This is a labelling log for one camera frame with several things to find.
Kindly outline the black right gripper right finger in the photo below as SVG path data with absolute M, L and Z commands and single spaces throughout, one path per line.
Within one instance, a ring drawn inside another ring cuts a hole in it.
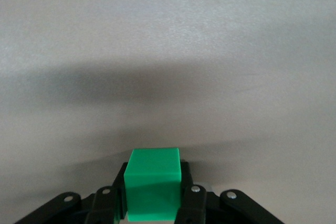
M 187 161 L 181 161 L 181 172 L 182 201 L 175 223 L 283 223 L 240 190 L 229 189 L 218 196 L 195 184 Z

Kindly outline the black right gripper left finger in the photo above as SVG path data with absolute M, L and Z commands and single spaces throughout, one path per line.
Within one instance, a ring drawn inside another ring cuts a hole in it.
M 17 223 L 119 223 L 127 213 L 123 163 L 113 184 L 82 198 L 62 193 L 41 205 Z

